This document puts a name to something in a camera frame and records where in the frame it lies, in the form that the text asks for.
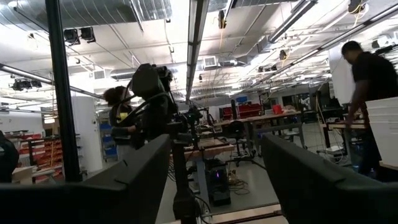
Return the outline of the red tool cabinet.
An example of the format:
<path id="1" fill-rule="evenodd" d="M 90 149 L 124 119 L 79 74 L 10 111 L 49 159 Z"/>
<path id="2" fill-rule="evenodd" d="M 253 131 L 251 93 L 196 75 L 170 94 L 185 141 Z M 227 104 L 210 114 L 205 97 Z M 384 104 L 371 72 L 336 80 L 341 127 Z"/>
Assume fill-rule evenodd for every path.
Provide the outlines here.
<path id="1" fill-rule="evenodd" d="M 262 106 L 260 104 L 238 105 L 236 106 L 236 117 L 238 119 L 255 117 L 259 116 L 261 111 L 262 111 Z M 222 120 L 233 119 L 232 106 L 220 109 L 220 119 Z"/>

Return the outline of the ceiling light fixture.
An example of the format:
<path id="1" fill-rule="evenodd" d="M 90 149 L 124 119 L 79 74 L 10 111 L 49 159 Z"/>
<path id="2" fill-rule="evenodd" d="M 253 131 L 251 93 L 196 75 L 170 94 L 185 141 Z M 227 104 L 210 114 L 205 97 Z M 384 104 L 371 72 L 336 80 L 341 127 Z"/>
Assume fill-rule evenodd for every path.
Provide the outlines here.
<path id="1" fill-rule="evenodd" d="M 304 14 L 311 10 L 317 2 L 318 0 L 300 0 L 292 9 L 290 16 L 268 37 L 268 41 L 270 43 L 277 42 L 277 40 Z"/>
<path id="2" fill-rule="evenodd" d="M 187 41 L 186 104 L 190 101 L 209 1 L 210 0 L 190 0 Z"/>

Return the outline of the cardboard box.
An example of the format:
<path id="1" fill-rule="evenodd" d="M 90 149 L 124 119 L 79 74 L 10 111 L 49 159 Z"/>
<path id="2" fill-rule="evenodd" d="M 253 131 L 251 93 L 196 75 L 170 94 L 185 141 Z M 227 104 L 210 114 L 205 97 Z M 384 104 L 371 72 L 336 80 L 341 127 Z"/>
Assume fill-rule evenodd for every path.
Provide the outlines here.
<path id="1" fill-rule="evenodd" d="M 12 183 L 15 184 L 32 184 L 33 167 L 18 167 L 12 173 Z"/>

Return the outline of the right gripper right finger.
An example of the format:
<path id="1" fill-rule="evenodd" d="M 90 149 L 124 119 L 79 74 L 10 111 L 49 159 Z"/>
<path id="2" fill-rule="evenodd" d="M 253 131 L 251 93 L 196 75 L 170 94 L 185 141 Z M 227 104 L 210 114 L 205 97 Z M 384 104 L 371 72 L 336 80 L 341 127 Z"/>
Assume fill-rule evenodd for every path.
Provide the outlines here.
<path id="1" fill-rule="evenodd" d="M 263 135 L 261 150 L 289 224 L 398 224 L 398 183 L 338 166 L 273 134 Z"/>

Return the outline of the white storage bin stack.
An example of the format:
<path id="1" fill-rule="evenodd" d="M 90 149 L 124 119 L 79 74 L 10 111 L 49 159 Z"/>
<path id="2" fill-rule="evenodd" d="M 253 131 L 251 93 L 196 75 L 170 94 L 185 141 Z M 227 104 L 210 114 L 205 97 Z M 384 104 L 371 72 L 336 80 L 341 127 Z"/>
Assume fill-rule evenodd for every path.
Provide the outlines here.
<path id="1" fill-rule="evenodd" d="M 381 162 L 398 167 L 398 96 L 367 101 L 366 106 Z"/>

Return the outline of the wooden workbench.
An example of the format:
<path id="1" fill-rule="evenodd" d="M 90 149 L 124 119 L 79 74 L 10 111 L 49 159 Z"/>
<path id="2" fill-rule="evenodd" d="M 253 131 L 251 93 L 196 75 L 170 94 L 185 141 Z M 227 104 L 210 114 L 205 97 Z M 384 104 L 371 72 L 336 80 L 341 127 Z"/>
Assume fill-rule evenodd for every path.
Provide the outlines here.
<path id="1" fill-rule="evenodd" d="M 224 143 L 219 139 L 205 139 L 198 142 L 198 149 L 193 146 L 185 148 L 185 158 L 187 161 L 193 161 L 197 167 L 197 181 L 200 197 L 209 203 L 208 187 L 205 174 L 205 159 L 217 156 L 223 152 L 231 152 L 234 146 L 230 143 Z"/>
<path id="2" fill-rule="evenodd" d="M 329 130 L 332 129 L 342 129 L 343 130 L 343 140 L 345 144 L 345 149 L 348 155 L 351 155 L 350 151 L 350 142 L 351 142 L 351 130 L 352 129 L 365 129 L 366 126 L 364 125 L 363 120 L 357 120 L 350 126 L 348 126 L 344 121 L 339 121 L 337 123 L 320 123 L 320 127 L 323 130 L 325 146 L 326 148 L 331 147 L 330 145 L 330 138 L 329 138 Z"/>
<path id="3" fill-rule="evenodd" d="M 284 124 L 282 122 L 282 119 L 289 117 L 296 117 L 297 122 L 291 124 Z M 271 126 L 268 128 L 256 128 L 256 123 L 263 121 L 272 121 L 272 120 L 277 120 L 278 125 Z M 258 133 L 269 133 L 273 131 L 281 131 L 284 129 L 293 129 L 293 128 L 298 128 L 298 135 L 300 138 L 300 142 L 302 144 L 302 147 L 304 149 L 306 148 L 303 136 L 303 129 L 302 129 L 301 112 L 296 111 L 296 112 L 288 112 L 282 114 L 262 115 L 262 116 L 249 117 L 245 119 L 238 119 L 238 121 L 241 121 L 244 124 L 244 130 L 246 133 L 246 141 L 247 141 L 246 144 L 250 152 L 253 149 L 259 152 L 258 137 L 257 137 Z"/>

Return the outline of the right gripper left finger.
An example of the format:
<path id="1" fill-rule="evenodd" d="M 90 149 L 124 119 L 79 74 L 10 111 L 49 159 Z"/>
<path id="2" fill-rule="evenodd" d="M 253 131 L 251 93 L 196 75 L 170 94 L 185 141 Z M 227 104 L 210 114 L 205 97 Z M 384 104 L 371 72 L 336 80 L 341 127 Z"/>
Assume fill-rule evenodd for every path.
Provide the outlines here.
<path id="1" fill-rule="evenodd" d="M 83 182 L 0 184 L 0 224 L 155 224 L 170 149 L 163 134 Z"/>

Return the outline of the red parts bin rack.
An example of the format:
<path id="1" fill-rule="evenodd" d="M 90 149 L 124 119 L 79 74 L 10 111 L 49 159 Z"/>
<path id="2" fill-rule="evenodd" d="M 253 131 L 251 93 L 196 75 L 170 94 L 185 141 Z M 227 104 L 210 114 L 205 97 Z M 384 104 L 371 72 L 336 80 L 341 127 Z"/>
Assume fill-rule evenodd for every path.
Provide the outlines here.
<path id="1" fill-rule="evenodd" d="M 63 178 L 63 151 L 59 137 L 25 136 L 17 143 L 19 166 L 32 168 L 32 182 L 53 182 Z"/>

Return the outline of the white square pillar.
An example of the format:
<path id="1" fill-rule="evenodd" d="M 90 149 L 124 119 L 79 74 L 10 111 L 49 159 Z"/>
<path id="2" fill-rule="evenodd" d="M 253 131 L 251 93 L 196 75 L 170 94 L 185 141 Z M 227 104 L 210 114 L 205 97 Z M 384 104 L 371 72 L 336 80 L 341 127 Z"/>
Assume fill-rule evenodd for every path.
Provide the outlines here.
<path id="1" fill-rule="evenodd" d="M 95 101 L 89 96 L 73 96 L 72 108 L 82 166 L 88 173 L 99 171 L 103 168 L 103 157 Z"/>

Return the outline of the person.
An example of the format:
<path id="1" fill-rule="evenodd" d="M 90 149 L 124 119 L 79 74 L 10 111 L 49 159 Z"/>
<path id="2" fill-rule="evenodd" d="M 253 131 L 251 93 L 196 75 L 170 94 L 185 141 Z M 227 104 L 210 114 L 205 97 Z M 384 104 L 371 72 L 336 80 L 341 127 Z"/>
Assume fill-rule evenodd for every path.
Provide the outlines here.
<path id="1" fill-rule="evenodd" d="M 379 169 L 381 156 L 377 148 L 366 102 L 393 98 L 398 96 L 398 74 L 388 59 L 364 51 L 356 41 L 348 41 L 341 48 L 343 58 L 351 65 L 354 80 L 354 92 L 351 98 L 346 126 L 350 127 L 355 118 L 355 112 L 361 110 L 366 126 L 364 135 L 364 149 L 358 172 L 362 175 L 375 174 Z"/>
<path id="2" fill-rule="evenodd" d="M 124 128 L 131 134 L 136 130 L 136 124 L 128 114 L 133 110 L 130 101 L 119 104 L 120 101 L 130 97 L 129 90 L 125 86 L 110 88 L 103 93 L 103 97 L 111 108 L 109 123 L 113 128 Z"/>

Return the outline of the black office chair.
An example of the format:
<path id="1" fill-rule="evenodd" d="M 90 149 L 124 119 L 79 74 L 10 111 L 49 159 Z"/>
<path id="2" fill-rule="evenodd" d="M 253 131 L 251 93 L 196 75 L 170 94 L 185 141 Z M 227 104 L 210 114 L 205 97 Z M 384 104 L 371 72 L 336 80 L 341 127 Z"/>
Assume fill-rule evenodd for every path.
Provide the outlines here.
<path id="1" fill-rule="evenodd" d="M 237 156 L 231 157 L 229 162 L 234 162 L 236 167 L 239 167 L 242 161 L 251 162 L 252 164 L 260 166 L 260 164 L 254 160 L 256 150 L 253 148 L 253 126 L 251 122 L 234 120 L 228 125 L 228 132 L 236 141 L 237 152 Z"/>

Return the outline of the black computer tower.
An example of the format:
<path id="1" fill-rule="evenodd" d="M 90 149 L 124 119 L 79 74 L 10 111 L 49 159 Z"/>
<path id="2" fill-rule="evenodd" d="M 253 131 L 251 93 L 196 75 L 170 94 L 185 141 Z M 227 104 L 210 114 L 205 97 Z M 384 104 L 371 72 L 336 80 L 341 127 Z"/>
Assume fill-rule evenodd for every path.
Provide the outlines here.
<path id="1" fill-rule="evenodd" d="M 231 197 L 226 164 L 219 159 L 205 160 L 205 177 L 212 206 L 229 205 Z"/>

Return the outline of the blue bin shelf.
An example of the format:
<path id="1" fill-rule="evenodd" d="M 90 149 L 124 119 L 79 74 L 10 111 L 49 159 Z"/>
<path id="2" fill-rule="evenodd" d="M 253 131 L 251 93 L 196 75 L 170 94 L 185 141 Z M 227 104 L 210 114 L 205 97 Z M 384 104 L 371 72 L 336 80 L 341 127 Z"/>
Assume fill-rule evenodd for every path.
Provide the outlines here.
<path id="1" fill-rule="evenodd" d="M 118 159 L 117 147 L 111 135 L 111 130 L 112 127 L 107 121 L 100 122 L 99 132 L 101 138 L 102 155 L 105 162 Z"/>

